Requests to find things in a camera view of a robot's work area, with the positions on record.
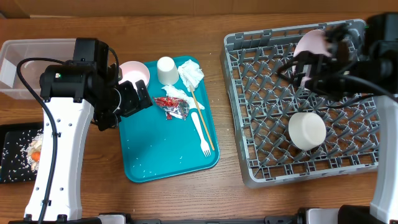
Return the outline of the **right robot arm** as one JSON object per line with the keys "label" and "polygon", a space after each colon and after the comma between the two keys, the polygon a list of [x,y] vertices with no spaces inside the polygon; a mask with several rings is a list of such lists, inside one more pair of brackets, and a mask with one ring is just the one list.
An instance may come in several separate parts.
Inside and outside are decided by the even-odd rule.
{"label": "right robot arm", "polygon": [[307,223],[397,223],[397,13],[367,19],[364,34],[347,24],[313,30],[302,38],[277,76],[333,101],[373,97],[379,114],[379,165],[374,197],[367,206],[306,211]]}

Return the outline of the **large pink plate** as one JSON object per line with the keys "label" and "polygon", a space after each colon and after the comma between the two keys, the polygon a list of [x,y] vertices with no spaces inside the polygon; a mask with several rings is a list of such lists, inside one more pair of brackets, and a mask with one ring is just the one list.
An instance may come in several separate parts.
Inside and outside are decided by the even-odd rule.
{"label": "large pink plate", "polygon": [[300,86],[304,87],[305,90],[310,91],[310,89],[305,86],[305,82],[309,81],[309,79],[314,77],[316,73],[320,72],[322,70],[323,62],[325,62],[325,59],[331,56],[331,53],[329,53],[327,47],[328,42],[325,40],[325,32],[319,29],[307,32],[299,40],[294,51],[294,57],[304,51],[309,51],[315,55],[323,55],[321,62],[318,62],[318,59],[316,59],[315,65],[304,65],[301,71],[298,71],[296,69],[296,65],[292,67],[292,71],[294,74],[302,72],[305,74],[305,76],[300,81]]}

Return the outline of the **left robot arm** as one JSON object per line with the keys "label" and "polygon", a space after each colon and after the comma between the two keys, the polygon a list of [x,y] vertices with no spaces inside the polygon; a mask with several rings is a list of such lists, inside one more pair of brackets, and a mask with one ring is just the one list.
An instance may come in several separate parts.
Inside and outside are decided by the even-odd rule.
{"label": "left robot arm", "polygon": [[40,91],[33,97],[44,111],[39,169],[24,223],[131,223],[126,213],[85,218],[81,170],[91,124],[100,131],[152,105],[146,84],[123,82],[114,50],[98,39],[78,38],[71,60],[48,59]]}

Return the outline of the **rice and peanut shells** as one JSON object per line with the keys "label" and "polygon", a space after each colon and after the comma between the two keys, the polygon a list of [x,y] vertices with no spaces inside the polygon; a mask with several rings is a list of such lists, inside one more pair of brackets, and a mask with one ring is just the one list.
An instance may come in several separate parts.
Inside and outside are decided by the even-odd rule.
{"label": "rice and peanut shells", "polygon": [[2,184],[36,179],[40,161],[34,161],[30,155],[41,152],[42,142],[42,129],[6,133],[1,153]]}

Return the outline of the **red snack wrapper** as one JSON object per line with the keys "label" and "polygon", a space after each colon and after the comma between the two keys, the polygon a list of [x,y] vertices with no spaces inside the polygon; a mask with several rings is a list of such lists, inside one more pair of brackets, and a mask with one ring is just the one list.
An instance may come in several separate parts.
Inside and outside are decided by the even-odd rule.
{"label": "red snack wrapper", "polygon": [[190,106],[189,104],[180,98],[176,97],[154,97],[156,105],[165,111],[166,119],[171,120],[173,117],[186,120]]}

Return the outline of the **torn white tissue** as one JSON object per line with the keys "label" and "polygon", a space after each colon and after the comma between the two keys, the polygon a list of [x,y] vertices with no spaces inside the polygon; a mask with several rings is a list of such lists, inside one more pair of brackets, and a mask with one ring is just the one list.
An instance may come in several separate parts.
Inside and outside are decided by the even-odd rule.
{"label": "torn white tissue", "polygon": [[193,97],[188,96],[183,90],[176,89],[173,85],[166,85],[162,87],[166,91],[166,96],[179,98],[186,101],[190,109],[197,108]]}

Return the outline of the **pink bowl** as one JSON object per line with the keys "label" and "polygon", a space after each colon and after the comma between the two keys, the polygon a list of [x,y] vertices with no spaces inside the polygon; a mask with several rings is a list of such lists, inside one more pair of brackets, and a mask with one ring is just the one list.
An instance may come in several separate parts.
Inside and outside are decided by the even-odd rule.
{"label": "pink bowl", "polygon": [[119,67],[123,76],[119,81],[119,84],[129,81],[133,84],[134,88],[136,88],[136,82],[142,80],[146,87],[148,87],[150,81],[150,71],[143,63],[138,61],[128,61],[121,64]]}

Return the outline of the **white napkin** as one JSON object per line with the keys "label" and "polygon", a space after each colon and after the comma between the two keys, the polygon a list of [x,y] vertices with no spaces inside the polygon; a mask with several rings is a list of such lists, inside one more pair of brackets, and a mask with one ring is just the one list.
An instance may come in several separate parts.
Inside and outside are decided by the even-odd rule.
{"label": "white napkin", "polygon": [[191,59],[179,66],[177,71],[188,91],[191,91],[191,88],[195,90],[204,78],[204,73],[199,64]]}

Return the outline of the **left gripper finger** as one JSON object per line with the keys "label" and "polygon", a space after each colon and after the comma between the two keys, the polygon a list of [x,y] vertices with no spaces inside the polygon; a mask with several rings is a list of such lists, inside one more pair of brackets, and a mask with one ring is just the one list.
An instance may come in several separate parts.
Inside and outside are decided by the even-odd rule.
{"label": "left gripper finger", "polygon": [[139,96],[139,106],[141,109],[146,109],[153,105],[151,97],[146,88],[146,84],[143,80],[139,80],[136,82],[137,94]]}
{"label": "left gripper finger", "polygon": [[128,117],[137,112],[139,108],[139,97],[132,83],[122,83],[119,86],[121,93],[120,115]]}

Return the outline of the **white plastic fork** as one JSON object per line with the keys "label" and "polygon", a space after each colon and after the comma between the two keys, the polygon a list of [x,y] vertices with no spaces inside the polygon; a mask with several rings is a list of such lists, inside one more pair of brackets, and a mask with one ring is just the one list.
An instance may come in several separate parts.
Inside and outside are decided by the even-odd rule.
{"label": "white plastic fork", "polygon": [[208,143],[205,140],[205,137],[203,135],[203,131],[201,129],[201,124],[200,124],[200,120],[199,120],[198,114],[196,112],[192,112],[191,113],[191,118],[192,118],[192,121],[193,121],[193,123],[195,125],[195,128],[197,129],[198,136],[200,138],[200,148],[202,150],[202,153],[204,154],[205,157],[209,157],[209,156],[211,156],[210,147],[209,147],[209,145],[208,145]]}

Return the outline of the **white bowl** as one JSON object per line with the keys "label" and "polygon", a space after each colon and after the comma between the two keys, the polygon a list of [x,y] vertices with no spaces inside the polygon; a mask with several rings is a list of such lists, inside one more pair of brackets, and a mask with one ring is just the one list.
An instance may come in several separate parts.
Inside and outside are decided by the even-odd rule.
{"label": "white bowl", "polygon": [[293,144],[304,151],[322,144],[326,138],[326,126],[316,113],[295,113],[289,119],[289,136]]}

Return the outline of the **orange carrot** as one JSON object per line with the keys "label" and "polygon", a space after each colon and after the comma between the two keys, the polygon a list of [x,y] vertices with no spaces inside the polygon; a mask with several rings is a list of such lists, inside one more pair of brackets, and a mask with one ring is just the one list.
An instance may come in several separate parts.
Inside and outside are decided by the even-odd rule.
{"label": "orange carrot", "polygon": [[39,162],[39,161],[40,161],[40,152],[39,152],[39,151],[35,151],[35,152],[33,152],[33,153],[30,155],[30,157],[31,157],[34,161]]}

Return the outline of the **white paper cup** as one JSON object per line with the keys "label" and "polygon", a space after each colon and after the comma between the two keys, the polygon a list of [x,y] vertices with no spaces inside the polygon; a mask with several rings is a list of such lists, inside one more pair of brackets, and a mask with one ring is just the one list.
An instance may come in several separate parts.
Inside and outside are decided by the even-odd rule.
{"label": "white paper cup", "polygon": [[157,77],[163,85],[174,85],[178,82],[177,66],[171,57],[161,57],[157,61]]}

